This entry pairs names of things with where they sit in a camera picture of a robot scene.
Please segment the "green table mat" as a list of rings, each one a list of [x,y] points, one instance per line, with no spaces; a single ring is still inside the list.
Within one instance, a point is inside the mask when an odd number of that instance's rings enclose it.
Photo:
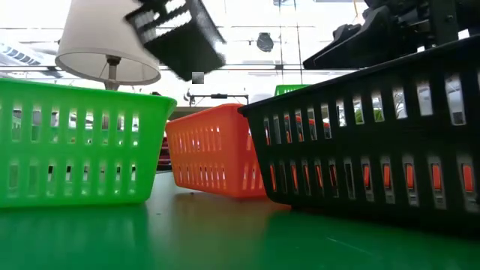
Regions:
[[[0,270],[480,270],[480,240],[154,180],[139,205],[0,210]]]

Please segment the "black slotted plastic basket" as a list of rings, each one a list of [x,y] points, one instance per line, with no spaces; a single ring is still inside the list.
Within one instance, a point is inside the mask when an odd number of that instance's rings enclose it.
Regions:
[[[142,47],[184,81],[226,64],[227,42],[202,0],[137,0],[127,13]]]
[[[252,103],[240,113],[250,125],[267,196],[276,203],[431,230],[480,230],[480,34]],[[392,190],[384,187],[382,161],[393,166]],[[414,191],[404,181],[405,161],[414,162]],[[432,161],[442,166],[440,192],[428,179]],[[463,162],[472,164],[474,193],[462,188]]]

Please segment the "white shade silver table lamp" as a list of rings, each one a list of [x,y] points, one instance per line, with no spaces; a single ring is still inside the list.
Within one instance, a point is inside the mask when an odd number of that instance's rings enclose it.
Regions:
[[[55,64],[77,77],[106,85],[146,86],[161,78],[159,62],[124,17],[134,0],[71,0]]]

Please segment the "green slotted plastic basket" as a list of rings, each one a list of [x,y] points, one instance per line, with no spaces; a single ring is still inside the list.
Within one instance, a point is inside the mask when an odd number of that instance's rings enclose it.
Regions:
[[[143,203],[176,100],[0,79],[0,209]]]
[[[277,85],[275,87],[274,96],[284,95],[289,92],[294,92],[299,89],[303,89],[308,87],[308,85],[300,84],[300,85]]]

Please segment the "black round ceiling device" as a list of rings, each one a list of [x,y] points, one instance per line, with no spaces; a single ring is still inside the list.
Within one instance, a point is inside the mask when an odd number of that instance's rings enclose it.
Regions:
[[[274,41],[268,32],[260,32],[256,40],[256,46],[264,53],[270,53],[274,47]]]

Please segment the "red tool cabinet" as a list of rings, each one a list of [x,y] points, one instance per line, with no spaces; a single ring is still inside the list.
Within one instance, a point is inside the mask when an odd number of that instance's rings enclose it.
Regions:
[[[161,148],[160,148],[159,159],[157,162],[157,171],[166,171],[171,169],[172,169],[172,161],[170,158],[169,144],[168,144],[168,139],[165,136],[163,138]]]

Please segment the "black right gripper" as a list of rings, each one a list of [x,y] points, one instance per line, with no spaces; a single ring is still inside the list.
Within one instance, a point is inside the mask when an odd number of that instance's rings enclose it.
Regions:
[[[307,70],[360,69],[480,33],[480,0],[365,0],[363,24],[335,29],[333,41],[303,61]]]

